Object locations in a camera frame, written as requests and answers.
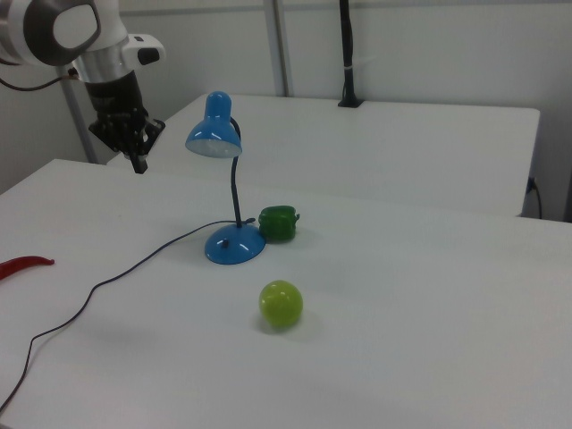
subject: red pepper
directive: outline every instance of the red pepper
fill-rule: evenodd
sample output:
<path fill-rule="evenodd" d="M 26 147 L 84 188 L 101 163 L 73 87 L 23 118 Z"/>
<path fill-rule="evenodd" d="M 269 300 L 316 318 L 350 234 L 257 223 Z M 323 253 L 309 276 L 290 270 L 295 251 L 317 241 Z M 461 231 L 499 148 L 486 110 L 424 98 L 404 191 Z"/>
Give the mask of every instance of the red pepper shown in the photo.
<path fill-rule="evenodd" d="M 18 273 L 24 268 L 36 265 L 53 265 L 54 263 L 54 259 L 45 259 L 44 257 L 17 257 L 0 264 L 0 280 Z"/>

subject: white wall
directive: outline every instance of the white wall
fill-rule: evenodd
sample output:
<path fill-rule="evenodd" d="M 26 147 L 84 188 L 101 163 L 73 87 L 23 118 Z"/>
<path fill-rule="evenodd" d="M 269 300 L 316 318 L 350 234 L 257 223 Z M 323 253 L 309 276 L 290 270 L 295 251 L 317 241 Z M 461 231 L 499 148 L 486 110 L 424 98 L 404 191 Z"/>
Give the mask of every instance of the white wall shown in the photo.
<path fill-rule="evenodd" d="M 545 217 L 562 219 L 572 168 L 572 4 L 373 3 L 351 11 L 357 93 L 369 100 L 539 109 L 532 171 Z M 337 7 L 331 0 L 285 1 L 295 97 L 341 96 Z M 532 215 L 535 207 L 526 211 Z"/>
<path fill-rule="evenodd" d="M 0 78 L 17 86 L 54 77 L 52 69 L 0 65 Z M 38 92 L 0 86 L 0 131 L 0 193 L 55 158 L 87 160 L 59 83 Z"/>

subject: desk lamp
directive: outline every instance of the desk lamp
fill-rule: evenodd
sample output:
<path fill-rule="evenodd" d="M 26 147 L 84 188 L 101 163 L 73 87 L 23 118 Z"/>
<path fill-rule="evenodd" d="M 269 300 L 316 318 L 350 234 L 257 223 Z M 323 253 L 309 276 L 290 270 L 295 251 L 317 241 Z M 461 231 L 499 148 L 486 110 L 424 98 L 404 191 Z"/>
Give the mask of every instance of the desk lamp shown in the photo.
<path fill-rule="evenodd" d="M 246 262 L 265 248 L 266 241 L 258 228 L 240 220 L 236 167 L 242 153 L 240 128 L 231 117 L 231 98 L 216 91 L 206 98 L 205 119 L 190 132 L 185 147 L 202 156 L 233 158 L 231 168 L 232 203 L 236 223 L 215 232 L 205 244 L 205 255 L 222 265 Z"/>

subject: black cable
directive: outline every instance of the black cable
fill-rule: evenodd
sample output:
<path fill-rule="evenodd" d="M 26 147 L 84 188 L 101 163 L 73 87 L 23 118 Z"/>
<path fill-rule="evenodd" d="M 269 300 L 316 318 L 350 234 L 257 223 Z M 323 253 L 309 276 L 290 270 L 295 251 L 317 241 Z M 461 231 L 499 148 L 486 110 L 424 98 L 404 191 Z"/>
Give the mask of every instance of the black cable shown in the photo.
<path fill-rule="evenodd" d="M 540 198 L 540 190 L 538 189 L 538 186 L 536 185 L 536 181 L 533 183 L 533 189 L 536 192 L 536 199 L 538 200 L 538 218 L 542 219 L 543 218 L 543 201 Z"/>
<path fill-rule="evenodd" d="M 255 221 L 254 218 L 249 218 L 247 219 L 244 223 L 253 223 Z M 13 399 L 13 397 L 16 395 L 16 393 L 18 392 L 18 390 L 20 389 L 21 384 L 24 382 L 24 379 L 26 378 L 26 375 L 28 374 L 28 366 L 29 366 L 29 359 L 31 356 L 31 352 L 32 352 L 32 346 L 34 345 L 34 341 L 37 340 L 40 337 L 43 337 L 45 335 L 48 335 L 49 333 L 55 332 L 55 331 L 59 331 L 60 329 L 70 325 L 73 321 L 75 321 L 80 315 L 81 313 L 83 313 L 83 310 L 86 309 L 86 307 L 88 306 L 89 301 L 91 300 L 92 295 L 94 294 L 94 292 L 99 289 L 101 286 L 104 286 L 106 284 L 109 284 L 111 282 L 115 282 L 116 280 L 121 279 L 123 276 L 131 273 L 133 270 L 135 270 L 138 266 L 146 263 L 146 261 L 148 261 L 149 259 L 151 259 L 152 257 L 154 257 L 157 253 L 159 253 L 161 250 L 163 250 L 164 248 L 167 248 L 169 246 L 171 246 L 174 242 L 182 240 L 186 237 L 188 237 L 191 234 L 194 234 L 197 231 L 200 231 L 204 228 L 206 228 L 207 226 L 212 226 L 212 225 L 216 225 L 218 223 L 235 223 L 235 221 L 217 221 L 217 222 L 211 222 L 211 223 L 207 223 L 206 225 L 203 225 L 199 228 L 196 228 L 196 230 L 193 230 L 191 232 L 187 232 L 186 234 L 181 235 L 180 237 L 177 237 L 176 239 L 173 239 L 165 244 L 163 244 L 163 246 L 161 246 L 160 248 L 158 248 L 155 252 L 153 252 L 151 255 L 149 255 L 148 257 L 145 257 L 144 259 L 142 259 L 141 261 L 137 262 L 134 266 L 132 266 L 129 270 L 116 275 L 114 278 L 109 279 L 109 280 L 105 280 L 104 282 L 98 283 L 97 285 L 95 285 L 92 289 L 91 292 L 88 295 L 88 298 L 86 299 L 86 301 L 84 302 L 83 306 L 81 306 L 80 311 L 78 311 L 71 319 L 69 319 L 67 322 L 60 324 L 59 326 L 50 329 L 49 331 L 45 331 L 42 332 L 38 335 L 36 335 L 34 338 L 31 339 L 31 341 L 29 342 L 29 348 L 28 348 L 28 356 L 26 357 L 26 364 L 24 365 L 24 371 L 21 374 L 20 380 L 18 381 L 18 383 L 16 384 L 16 387 L 14 387 L 14 389 L 12 390 L 12 393 L 10 393 L 10 396 L 8 396 L 8 398 L 4 401 L 4 403 L 2 404 L 2 407 L 0 407 L 0 416 L 5 412 L 6 408 L 8 407 L 8 404 L 10 403 L 10 401 Z"/>
<path fill-rule="evenodd" d="M 38 87 L 31 87 L 31 88 L 15 87 L 14 85 L 12 85 L 12 84 L 10 84 L 10 83 L 6 82 L 5 80 L 2 80 L 2 79 L 0 79 L 0 83 L 9 89 L 13 89 L 14 91 L 32 92 L 32 91 L 40 91 L 41 89 L 50 87 L 50 86 L 54 85 L 55 83 L 59 82 L 60 80 L 64 80 L 64 79 L 75 79 L 75 78 L 73 78 L 71 76 L 60 76 L 59 78 L 56 78 L 54 80 L 50 80 L 48 83 L 45 83 L 44 85 L 39 85 Z"/>

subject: white table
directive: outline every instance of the white table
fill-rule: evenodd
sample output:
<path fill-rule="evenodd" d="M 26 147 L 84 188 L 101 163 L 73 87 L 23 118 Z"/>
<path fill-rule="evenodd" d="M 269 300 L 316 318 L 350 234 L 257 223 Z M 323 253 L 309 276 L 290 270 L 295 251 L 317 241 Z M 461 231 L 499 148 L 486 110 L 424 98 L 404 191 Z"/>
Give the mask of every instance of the white table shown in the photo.
<path fill-rule="evenodd" d="M 202 96 L 167 121 L 150 172 L 228 181 L 229 167 L 184 143 Z M 466 105 L 232 96 L 242 131 L 240 183 L 329 195 L 519 215 L 539 112 Z M 109 165 L 131 169 L 123 155 Z"/>
<path fill-rule="evenodd" d="M 242 186 L 244 217 L 292 204 L 294 241 L 219 266 L 210 231 L 97 292 L 42 347 L 13 429 L 569 428 L 569 224 Z M 225 183 L 52 162 L 0 196 L 0 260 L 56 265 L 0 283 L 0 398 L 36 333 L 97 282 L 231 216 Z M 261 324 L 269 281 L 305 299 Z"/>

